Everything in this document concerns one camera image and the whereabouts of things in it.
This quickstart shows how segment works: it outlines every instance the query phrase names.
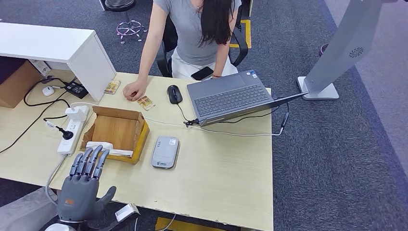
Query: vent grille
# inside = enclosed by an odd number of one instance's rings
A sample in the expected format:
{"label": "vent grille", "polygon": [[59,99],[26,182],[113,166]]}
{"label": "vent grille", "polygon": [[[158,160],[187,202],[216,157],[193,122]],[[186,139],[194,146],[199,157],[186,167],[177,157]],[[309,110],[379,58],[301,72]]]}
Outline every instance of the vent grille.
{"label": "vent grille", "polygon": [[359,57],[363,52],[364,52],[364,48],[362,48],[362,47],[357,47],[357,48],[354,48],[354,50],[352,50],[352,51],[348,54],[348,56],[349,56],[350,58],[356,58],[356,57]]}

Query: white power strip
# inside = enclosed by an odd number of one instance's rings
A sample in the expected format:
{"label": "white power strip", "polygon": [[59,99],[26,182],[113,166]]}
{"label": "white power strip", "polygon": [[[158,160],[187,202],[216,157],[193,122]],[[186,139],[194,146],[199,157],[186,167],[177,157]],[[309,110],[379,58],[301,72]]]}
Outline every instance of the white power strip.
{"label": "white power strip", "polygon": [[[78,108],[86,116],[88,116],[89,108],[87,106],[77,106],[74,108]],[[57,149],[58,154],[72,155],[72,153],[74,153],[79,137],[81,136],[81,132],[84,127],[84,123],[85,121],[80,121],[77,119],[69,120],[68,125],[66,126],[65,130],[73,132],[74,136],[70,138],[69,140],[65,140],[65,139],[61,140],[60,146],[58,146],[58,149]]]}

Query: prosthetic hand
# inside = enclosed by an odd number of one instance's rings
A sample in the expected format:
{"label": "prosthetic hand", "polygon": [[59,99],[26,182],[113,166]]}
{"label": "prosthetic hand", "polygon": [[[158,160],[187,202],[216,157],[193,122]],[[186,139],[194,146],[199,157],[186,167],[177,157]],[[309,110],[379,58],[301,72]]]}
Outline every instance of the prosthetic hand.
{"label": "prosthetic hand", "polygon": [[102,167],[109,154],[109,150],[104,151],[95,167],[101,150],[102,145],[99,145],[95,150],[89,148],[76,156],[58,199],[57,213],[61,223],[74,227],[75,223],[97,218],[115,195],[116,187],[112,186],[96,201]]}

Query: robot finger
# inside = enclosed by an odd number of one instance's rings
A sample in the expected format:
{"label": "robot finger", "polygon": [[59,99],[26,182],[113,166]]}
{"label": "robot finger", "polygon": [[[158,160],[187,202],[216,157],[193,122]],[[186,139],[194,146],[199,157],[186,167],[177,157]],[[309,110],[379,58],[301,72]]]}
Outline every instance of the robot finger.
{"label": "robot finger", "polygon": [[84,172],[84,169],[85,169],[85,167],[86,167],[86,165],[87,165],[87,161],[88,161],[89,154],[90,154],[92,151],[93,151],[92,148],[88,148],[88,149],[85,151],[84,155],[83,155],[82,158],[81,158],[81,162],[79,163],[79,166],[76,168],[76,173],[75,173],[75,174],[82,175],[82,173]]}
{"label": "robot finger", "polygon": [[74,162],[72,163],[71,170],[69,171],[69,176],[75,175],[75,172],[77,170],[77,167],[79,166],[79,162],[81,161],[81,158],[84,154],[79,153],[76,157]]}
{"label": "robot finger", "polygon": [[96,159],[98,158],[99,152],[102,151],[102,148],[103,146],[99,145],[93,151],[92,156],[89,158],[89,161],[87,163],[87,167],[85,168],[85,172],[84,172],[85,175],[89,176],[90,174],[92,174],[93,167],[95,167]]}
{"label": "robot finger", "polygon": [[103,165],[105,164],[105,160],[109,155],[109,150],[105,150],[101,157],[98,160],[98,164],[96,165],[95,171],[93,172],[93,178],[99,180],[99,178],[101,177],[102,174],[102,168]]}

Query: laptop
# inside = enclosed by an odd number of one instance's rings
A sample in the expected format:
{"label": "laptop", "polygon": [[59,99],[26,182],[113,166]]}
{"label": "laptop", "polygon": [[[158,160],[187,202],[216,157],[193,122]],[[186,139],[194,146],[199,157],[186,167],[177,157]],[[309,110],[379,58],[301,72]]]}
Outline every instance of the laptop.
{"label": "laptop", "polygon": [[201,127],[271,109],[308,94],[273,100],[253,70],[188,84],[187,90]]}

